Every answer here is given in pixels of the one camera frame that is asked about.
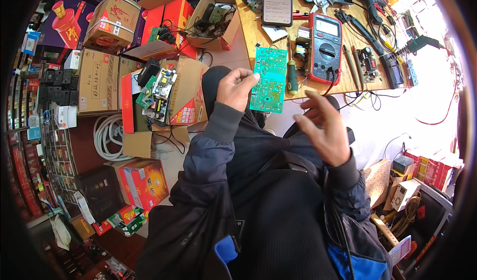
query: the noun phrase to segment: white cable coil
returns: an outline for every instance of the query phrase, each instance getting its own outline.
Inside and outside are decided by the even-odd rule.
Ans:
[[[104,119],[104,121],[96,129],[98,122]],[[122,127],[122,115],[114,114],[111,116],[100,116],[94,123],[93,137],[94,147],[98,154],[108,161],[124,161],[134,157],[122,155],[122,142],[114,139],[115,136],[121,136],[124,139],[124,130]],[[117,153],[110,153],[106,145],[110,142],[116,143],[121,146],[121,150]]]

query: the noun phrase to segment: smartphone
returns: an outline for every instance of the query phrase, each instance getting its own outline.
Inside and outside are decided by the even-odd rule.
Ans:
[[[292,0],[263,0],[262,23],[265,25],[293,25]]]

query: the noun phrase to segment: wooden workbench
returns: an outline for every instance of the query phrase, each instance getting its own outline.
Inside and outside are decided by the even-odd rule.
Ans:
[[[247,45],[248,59],[250,60],[250,67],[252,69],[255,66],[255,51],[253,49],[255,47],[255,44],[257,44],[258,42],[262,43],[262,47],[269,47],[271,44],[274,44],[274,45],[277,45],[277,47],[280,49],[285,49],[285,50],[287,49],[286,39],[283,39],[277,43],[273,43],[269,39],[267,34],[261,28],[261,25],[262,25],[261,18],[256,18],[257,16],[259,16],[259,14],[255,13],[253,10],[247,7],[242,2],[242,0],[235,0],[235,2],[237,3],[237,9],[239,12],[240,21],[242,23],[243,34],[245,36],[245,43]],[[305,12],[309,13],[312,7],[313,7],[313,3],[308,3],[305,0],[293,0],[293,11],[299,10],[301,13],[305,13]],[[330,17],[334,17],[335,9],[337,8],[328,7],[326,10],[327,15]],[[366,13],[364,9],[361,9],[357,5],[351,5],[351,6],[343,7],[343,10],[345,11],[346,14],[351,14],[356,19],[358,19],[371,32],[366,20]],[[387,23],[387,19],[384,16],[382,16],[382,14],[380,14],[380,16],[383,17],[384,22]],[[292,45],[293,52],[295,49],[295,38],[297,36],[297,30],[299,26],[308,27],[308,21],[306,20],[293,21],[293,26],[286,28],[292,40],[291,45]],[[398,33],[397,35],[398,40],[402,37],[405,38],[405,36],[403,35],[403,31],[400,28],[396,28],[396,33]],[[365,38],[358,35],[357,32],[355,32],[354,30],[351,30],[351,27],[348,24],[343,24],[343,44],[346,45],[348,50],[350,51],[351,58],[353,58],[353,54],[351,52],[351,47],[353,45],[355,45],[357,49],[362,49],[364,47],[371,46]],[[374,56],[375,56],[376,62],[378,63],[379,76],[375,79],[373,83],[365,83],[365,88],[367,88],[367,90],[369,91],[389,89],[390,87],[386,78],[385,71],[383,69],[383,66],[379,62],[379,59],[378,59],[379,57],[376,54],[376,52],[374,52]],[[303,62],[297,59],[295,59],[295,61],[297,62],[296,64],[297,67],[303,67]],[[330,90],[330,94],[357,91],[355,82],[353,81],[353,77],[351,75],[351,71],[349,69],[349,65],[348,65],[348,62],[346,61],[346,57],[344,53],[342,54],[342,57],[341,57],[341,69],[342,69],[342,74],[341,74],[340,84],[333,86],[333,88]],[[298,84],[299,84],[298,94],[295,96],[291,96],[288,93],[288,91],[285,91],[285,100],[306,97],[305,90],[313,90],[323,94],[329,87],[329,85],[327,84],[313,82],[310,80],[306,82],[305,86],[301,86],[304,83],[303,82],[304,79],[305,77],[298,76]]]

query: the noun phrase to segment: hand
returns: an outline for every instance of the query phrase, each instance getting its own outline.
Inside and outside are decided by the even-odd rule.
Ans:
[[[235,68],[218,83],[217,102],[245,111],[248,93],[260,80],[260,75],[246,68]]]
[[[306,95],[310,99],[301,108],[311,110],[304,115],[295,114],[296,123],[326,163],[333,167],[345,164],[351,152],[343,117],[325,97],[312,91],[306,91]]]

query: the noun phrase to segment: wine bottle image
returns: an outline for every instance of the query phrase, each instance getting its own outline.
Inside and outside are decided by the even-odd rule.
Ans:
[[[57,1],[52,9],[56,18],[53,20],[51,27],[60,34],[69,49],[76,49],[81,28],[76,21],[75,10],[72,8],[64,9],[63,0]]]

